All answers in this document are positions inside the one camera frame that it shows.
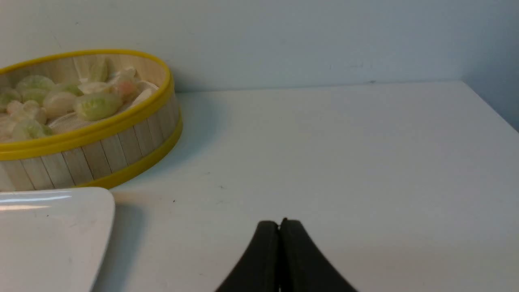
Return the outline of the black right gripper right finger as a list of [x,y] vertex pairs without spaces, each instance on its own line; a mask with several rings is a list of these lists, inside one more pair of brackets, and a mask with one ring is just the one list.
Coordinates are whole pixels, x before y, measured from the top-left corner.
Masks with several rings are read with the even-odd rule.
[[319,250],[302,222],[284,218],[279,234],[282,292],[356,292]]

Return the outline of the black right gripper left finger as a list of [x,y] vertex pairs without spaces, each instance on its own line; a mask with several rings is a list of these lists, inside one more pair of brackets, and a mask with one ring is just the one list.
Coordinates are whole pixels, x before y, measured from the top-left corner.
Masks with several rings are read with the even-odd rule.
[[276,222],[258,222],[247,249],[217,292],[277,292],[278,231]]

